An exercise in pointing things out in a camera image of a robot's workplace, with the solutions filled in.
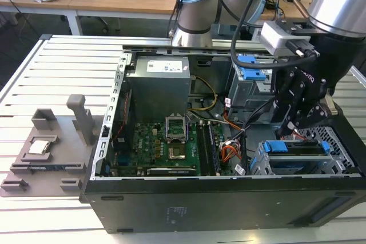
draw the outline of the motherboard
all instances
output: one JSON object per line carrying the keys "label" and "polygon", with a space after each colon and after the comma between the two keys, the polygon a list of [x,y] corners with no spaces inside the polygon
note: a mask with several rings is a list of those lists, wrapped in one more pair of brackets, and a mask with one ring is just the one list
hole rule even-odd
{"label": "motherboard", "polygon": [[229,175],[222,162],[220,142],[224,141],[219,123],[188,122],[185,140],[170,140],[182,134],[179,123],[137,123],[130,152],[114,147],[111,172],[119,177]]}

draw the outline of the connector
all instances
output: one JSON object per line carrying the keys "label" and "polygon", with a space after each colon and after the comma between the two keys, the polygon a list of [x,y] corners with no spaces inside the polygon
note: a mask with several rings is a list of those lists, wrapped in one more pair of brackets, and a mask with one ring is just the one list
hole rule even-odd
{"label": "connector", "polygon": [[312,55],[319,56],[319,53],[315,50],[314,46],[306,40],[288,40],[286,42],[286,47],[301,58],[310,57]]}

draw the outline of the red cable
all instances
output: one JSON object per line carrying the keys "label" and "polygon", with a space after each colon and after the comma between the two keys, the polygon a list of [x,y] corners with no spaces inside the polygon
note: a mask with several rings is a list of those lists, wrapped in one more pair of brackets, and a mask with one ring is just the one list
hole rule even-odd
{"label": "red cable", "polygon": [[122,126],[120,127],[120,129],[118,130],[118,133],[116,134],[116,136],[113,138],[113,140],[116,140],[117,137],[120,135],[122,129],[125,126],[125,122],[126,122],[126,113],[127,113],[127,102],[128,102],[128,92],[126,93],[126,98],[125,98],[125,107],[124,107],[124,122],[122,124]]}

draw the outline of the yellow cable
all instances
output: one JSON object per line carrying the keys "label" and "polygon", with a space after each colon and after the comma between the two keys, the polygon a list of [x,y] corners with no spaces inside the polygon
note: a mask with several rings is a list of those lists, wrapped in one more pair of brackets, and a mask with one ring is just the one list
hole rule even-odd
{"label": "yellow cable", "polygon": [[211,108],[213,108],[215,105],[216,105],[216,102],[217,102],[217,96],[216,96],[216,93],[215,91],[213,90],[213,88],[211,87],[210,84],[208,84],[208,82],[206,80],[204,80],[202,77],[196,77],[198,78],[199,80],[201,80],[204,84],[207,85],[208,88],[210,88],[210,90],[212,91],[213,93],[213,96],[214,96],[214,100],[213,100],[213,103],[211,104],[211,106],[208,106],[208,107],[204,107],[204,108],[196,108],[196,109],[187,109],[189,111],[207,111]]}

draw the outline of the blue latch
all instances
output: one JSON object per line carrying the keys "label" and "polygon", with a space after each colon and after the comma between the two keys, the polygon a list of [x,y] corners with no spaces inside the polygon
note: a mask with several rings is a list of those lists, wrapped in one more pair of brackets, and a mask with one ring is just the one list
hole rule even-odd
{"label": "blue latch", "polygon": [[263,148],[266,153],[270,152],[270,147],[269,147],[268,142],[263,143]]}
{"label": "blue latch", "polygon": [[326,154],[329,154],[331,152],[331,147],[330,147],[330,145],[328,144],[327,141],[322,141],[321,145],[322,145],[323,150],[325,151]]}
{"label": "blue latch", "polygon": [[284,141],[266,141],[270,146],[270,149],[274,153],[288,151],[286,143]]}
{"label": "blue latch", "polygon": [[[257,60],[252,55],[239,55],[238,60],[240,62],[244,63],[257,63]],[[265,80],[266,76],[264,73],[262,73],[261,70],[255,70],[255,69],[245,69],[242,67],[239,67],[239,69],[242,72],[242,77],[244,80]]]}

